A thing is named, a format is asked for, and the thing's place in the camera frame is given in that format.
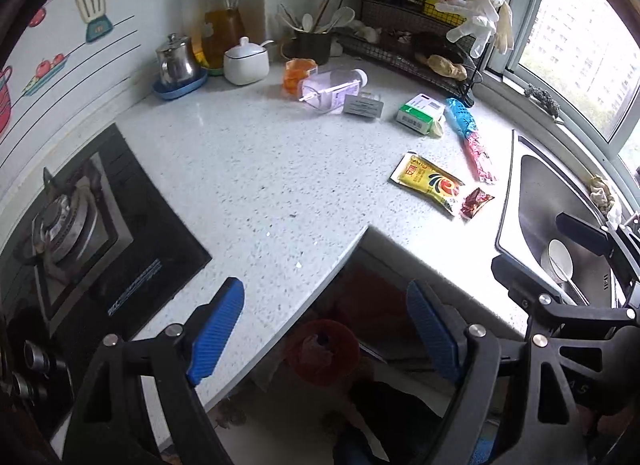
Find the kitchen countertop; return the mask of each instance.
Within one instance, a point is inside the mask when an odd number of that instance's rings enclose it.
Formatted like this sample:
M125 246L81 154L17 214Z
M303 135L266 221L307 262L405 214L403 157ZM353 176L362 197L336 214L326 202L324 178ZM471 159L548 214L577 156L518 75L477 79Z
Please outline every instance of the kitchen countertop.
M526 315L490 269L497 255L513 124L482 102L471 109L499 181L481 185L495 200L465 224L388 179L402 155L414 150L464 181L463 196L478 186L449 125L436 139L395 121L398 108L418 93L445 97L366 61L344 57L330 66L366 71L367 90L381 93L385 103L381 119L317 115L286 99L281 64L250 86L210 79L172 102L151 95L116 118L146 173L212 257L137 338L185 321L197 305L211 300L226 277L244 283L238 323L213 375L197 387L206 409L282 336L369 225L516 334L526 330ZM145 381L154 433L165 441L168 429L152 389Z

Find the apple illustration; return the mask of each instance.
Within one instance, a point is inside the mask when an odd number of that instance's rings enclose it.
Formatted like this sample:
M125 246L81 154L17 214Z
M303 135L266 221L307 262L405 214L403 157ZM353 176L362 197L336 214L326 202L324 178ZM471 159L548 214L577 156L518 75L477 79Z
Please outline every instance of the apple illustration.
M33 18L29 21L29 28L35 28L37 25L39 25L44 20L46 15L47 10L45 10L44 8L40 8L36 12L36 15L34 15Z
M42 79L42 77L44 77L50 71L51 63L48 60L44 60L40 64L38 64L38 67L36 68L36 77L38 77L38 79Z
M65 56L62 53L58 53L55 57L53 57L53 60L51 61L51 65L52 66L57 66L63 60L65 60Z

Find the blender illustration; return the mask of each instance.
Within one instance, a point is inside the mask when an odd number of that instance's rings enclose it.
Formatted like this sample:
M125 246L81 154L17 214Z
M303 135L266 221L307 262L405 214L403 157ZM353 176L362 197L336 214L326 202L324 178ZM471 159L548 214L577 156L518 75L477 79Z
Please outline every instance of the blender illustration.
M107 35L113 24L105 15L105 0L76 0L76 6L82 20L86 23L86 41L88 43Z

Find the window frame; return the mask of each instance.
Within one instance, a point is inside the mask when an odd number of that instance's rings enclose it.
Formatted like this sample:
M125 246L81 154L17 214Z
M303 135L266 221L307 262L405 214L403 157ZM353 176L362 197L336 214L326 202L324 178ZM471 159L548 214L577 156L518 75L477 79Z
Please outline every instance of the window frame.
M608 162L606 165L614 169L616 174L610 174L610 177L621 188L626 199L631 203L640 203L640 187L630 172L636 168L627 168L620 158L620 151L633 133L640 118L640 90L637 90L636 93L627 94L619 111L622 117L619 117L618 125L607 140L561 93L558 93L543 79L521 66L520 58L527 46L529 35L540 10L541 1L510 0L513 12L513 52L500 55L494 50L488 60L487 68L521 87L533 84L549 91L558 101L561 108L561 118L566 127L577 137L582 145L590 146L589 151L593 156Z

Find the stainless steel sink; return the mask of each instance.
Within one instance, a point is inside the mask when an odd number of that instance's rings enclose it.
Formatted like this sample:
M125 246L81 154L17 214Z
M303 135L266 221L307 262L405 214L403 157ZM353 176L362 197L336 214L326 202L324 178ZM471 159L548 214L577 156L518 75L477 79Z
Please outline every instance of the stainless steel sink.
M556 228L560 212L594 226L604 224L585 186L551 153L513 131L513 154L507 200L496 240L497 249L516 259L564 297L575 297L568 283L562 288L540 266L551 239L559 239L574 261L574 283L593 306L615 307L613 274L604 257L580 247Z

